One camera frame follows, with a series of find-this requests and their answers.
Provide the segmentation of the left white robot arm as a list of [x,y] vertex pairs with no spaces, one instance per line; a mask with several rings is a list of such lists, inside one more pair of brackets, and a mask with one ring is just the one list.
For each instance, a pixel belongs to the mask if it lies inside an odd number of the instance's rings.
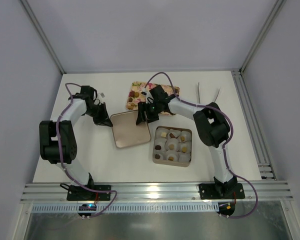
[[85,170],[77,158],[78,145],[74,126],[80,117],[89,116],[96,126],[113,127],[103,96],[89,85],[80,87],[80,92],[72,94],[70,83],[65,84],[69,93],[67,106],[55,119],[39,124],[40,157],[59,167],[71,181],[73,189],[83,189],[91,193],[105,193],[95,189],[91,174]]

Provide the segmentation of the tan round chocolate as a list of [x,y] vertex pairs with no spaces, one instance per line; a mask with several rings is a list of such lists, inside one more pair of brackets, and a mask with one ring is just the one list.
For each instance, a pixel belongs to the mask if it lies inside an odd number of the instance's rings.
[[185,152],[187,151],[187,148],[186,148],[186,147],[183,147],[183,148],[181,149],[181,151],[182,151],[183,153],[185,153]]

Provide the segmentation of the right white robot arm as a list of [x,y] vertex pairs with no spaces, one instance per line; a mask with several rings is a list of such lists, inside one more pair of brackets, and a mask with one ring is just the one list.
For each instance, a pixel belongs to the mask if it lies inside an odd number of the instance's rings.
[[177,94],[168,95],[158,85],[146,93],[146,100],[139,102],[136,124],[159,120],[159,114],[167,112],[193,120],[201,142],[209,147],[214,165],[213,192],[217,198],[233,197],[238,183],[228,161],[229,133],[231,125],[215,102],[198,105],[181,99]]

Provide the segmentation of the beige tin box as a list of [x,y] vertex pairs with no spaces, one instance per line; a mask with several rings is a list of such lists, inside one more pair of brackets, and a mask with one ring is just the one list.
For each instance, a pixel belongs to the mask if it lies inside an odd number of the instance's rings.
[[154,134],[152,161],[159,165],[188,167],[192,162],[192,139],[190,129],[158,126]]

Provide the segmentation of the beige tin lid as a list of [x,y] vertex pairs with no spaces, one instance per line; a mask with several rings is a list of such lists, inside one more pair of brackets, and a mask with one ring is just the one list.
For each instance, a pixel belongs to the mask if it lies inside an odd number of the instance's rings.
[[151,140],[148,124],[142,122],[136,125],[137,117],[137,110],[113,114],[110,117],[114,143],[117,148],[138,146]]

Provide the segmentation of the beige heart chocolate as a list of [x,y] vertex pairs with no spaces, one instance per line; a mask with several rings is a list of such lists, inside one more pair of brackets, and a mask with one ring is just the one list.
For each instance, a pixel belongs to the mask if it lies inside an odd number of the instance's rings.
[[170,144],[170,145],[168,146],[168,148],[169,148],[170,150],[174,150],[174,149],[175,149],[175,145],[174,145],[174,144]]

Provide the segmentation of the metal tongs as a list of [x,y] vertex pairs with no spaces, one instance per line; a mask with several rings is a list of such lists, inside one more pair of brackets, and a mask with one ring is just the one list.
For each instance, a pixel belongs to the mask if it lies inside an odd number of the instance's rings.
[[204,86],[198,82],[196,87],[197,102],[200,105],[207,105],[211,102],[216,102],[220,95],[220,91],[220,87]]

